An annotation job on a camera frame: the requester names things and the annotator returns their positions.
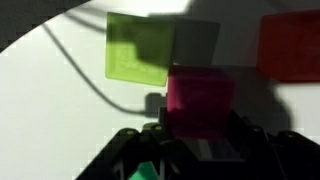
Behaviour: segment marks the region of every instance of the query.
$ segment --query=white surface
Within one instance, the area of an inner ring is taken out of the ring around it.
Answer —
[[[104,28],[105,17],[84,13],[83,8],[97,7],[146,16],[181,13],[188,7],[187,0],[146,2],[149,1],[91,1],[69,11],[69,15]],[[283,2],[287,3],[284,10],[287,7],[308,9],[320,4],[315,0]],[[260,16],[277,12],[279,8],[255,0],[207,0],[200,4],[192,7],[192,16],[222,25],[213,64],[254,65]],[[148,93],[165,94],[166,88],[106,79],[104,33],[86,28],[65,14],[46,24],[84,73],[120,106],[144,110]],[[84,168],[119,129],[141,129],[144,123],[156,121],[121,113],[104,103],[72,68],[43,26],[1,53],[0,84],[1,180],[74,179],[81,172],[80,168]],[[291,113],[293,129],[313,136],[317,142],[320,142],[317,138],[320,136],[317,132],[320,127],[317,121],[319,90],[319,85],[279,85],[275,91]]]

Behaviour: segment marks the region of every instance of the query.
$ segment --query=colored filter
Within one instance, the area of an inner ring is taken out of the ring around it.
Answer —
[[[151,162],[141,163],[130,180],[157,180],[157,174]]]
[[[165,86],[173,35],[168,21],[108,13],[106,77]]]
[[[264,16],[257,68],[282,82],[320,81],[320,10]]]

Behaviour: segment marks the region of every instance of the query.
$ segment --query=green card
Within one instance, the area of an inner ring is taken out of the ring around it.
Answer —
[[[158,175],[152,165],[152,162],[141,163],[137,171],[129,178],[129,180],[157,180]]]
[[[173,36],[168,21],[108,13],[106,77],[165,86]]]

